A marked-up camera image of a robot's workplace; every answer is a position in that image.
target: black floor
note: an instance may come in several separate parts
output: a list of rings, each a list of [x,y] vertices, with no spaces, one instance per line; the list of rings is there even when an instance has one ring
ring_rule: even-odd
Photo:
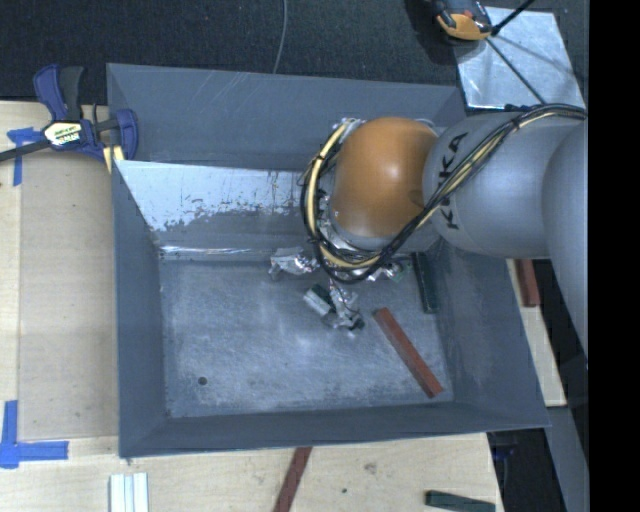
[[[531,9],[554,13],[588,105],[589,0],[539,0]],[[277,63],[284,74],[457,85],[453,49],[422,0],[288,0],[278,60],[284,11],[282,0],[3,2],[0,99],[33,99],[33,74],[51,63],[87,68],[80,100],[98,104],[106,104],[108,62],[267,73]],[[552,270],[540,262],[536,273],[556,356],[570,362],[579,344]],[[588,403],[573,412],[588,457]],[[507,512],[564,511],[544,432],[499,441],[513,445],[506,466],[496,463]]]

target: wooden stick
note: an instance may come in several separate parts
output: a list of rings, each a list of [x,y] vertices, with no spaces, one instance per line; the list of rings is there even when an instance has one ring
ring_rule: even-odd
[[[304,468],[307,467],[307,462],[311,455],[311,448],[311,446],[296,448],[296,451],[293,453],[287,476],[284,477],[284,482],[280,488],[278,500],[273,507],[273,512],[289,512],[291,510],[293,499],[298,491],[298,485],[300,485],[300,480],[302,480]]]
[[[379,309],[373,314],[373,318],[427,396],[433,398],[440,393],[442,391],[440,382],[424,362],[391,311],[388,308]]]
[[[520,285],[520,299],[526,308],[532,308],[541,304],[538,281],[531,260],[515,260],[516,276]]]

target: black cable wire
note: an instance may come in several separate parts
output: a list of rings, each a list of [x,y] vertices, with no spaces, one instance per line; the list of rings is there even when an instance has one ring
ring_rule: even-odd
[[[340,298],[342,299],[342,303],[344,304],[344,307],[346,308],[346,310],[349,311],[350,313],[353,313],[354,315],[359,315],[360,314],[360,308],[351,309],[349,306],[347,306],[347,299],[344,296],[344,292],[340,289],[340,287],[337,284],[333,283],[333,286],[335,286],[336,291],[340,295]]]
[[[509,69],[511,69],[511,71],[513,71],[515,73],[515,75],[518,77],[518,79],[527,87],[527,89],[529,89],[531,91],[531,93],[536,97],[536,99],[542,103],[542,104],[546,104],[547,102],[544,100],[544,98],[540,95],[540,93],[538,91],[535,90],[535,88],[533,87],[533,85],[531,85],[529,83],[529,81],[522,76],[522,73],[520,73],[516,67],[511,64],[511,61],[509,61],[509,59],[507,59],[507,57],[498,49],[498,47],[493,44],[493,42],[491,42],[489,39],[487,39],[487,44],[489,46],[491,46],[491,48],[493,48],[493,50],[498,54],[498,56],[504,61],[504,63],[509,66]]]

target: robotic arm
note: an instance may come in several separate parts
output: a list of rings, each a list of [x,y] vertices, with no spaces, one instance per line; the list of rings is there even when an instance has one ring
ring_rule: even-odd
[[[344,120],[304,175],[316,258],[361,281],[429,220],[464,250],[550,258],[586,351],[586,136],[584,110],[564,104],[472,116],[440,137],[419,120]]]

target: yellow cable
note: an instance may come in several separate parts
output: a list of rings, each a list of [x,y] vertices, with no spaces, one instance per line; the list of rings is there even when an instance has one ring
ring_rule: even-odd
[[[327,156],[331,148],[334,146],[334,144],[338,141],[338,139],[342,136],[344,131],[347,129],[347,126],[348,126],[348,122],[344,122],[338,128],[336,128],[336,130],[333,132],[331,137],[329,137],[326,144],[322,147],[320,152],[312,160],[311,164],[309,165],[309,168],[307,169],[307,173],[309,174],[309,183],[307,185],[307,193],[305,197],[305,212],[307,216],[307,225],[309,226],[309,229],[311,230],[311,234],[314,237],[316,236],[317,230],[316,230],[316,218],[315,218],[315,211],[314,211],[315,204],[314,204],[313,198],[315,197],[315,193],[316,193],[316,186],[318,183],[318,175],[320,174],[320,167],[322,167],[322,162],[324,161],[325,157]],[[370,265],[373,265],[379,258],[379,256],[375,256],[368,260],[354,264],[336,257],[326,247],[322,245],[319,245],[319,248],[320,248],[320,252],[322,253],[322,256],[326,260],[340,267],[349,268],[349,269],[368,267]]]

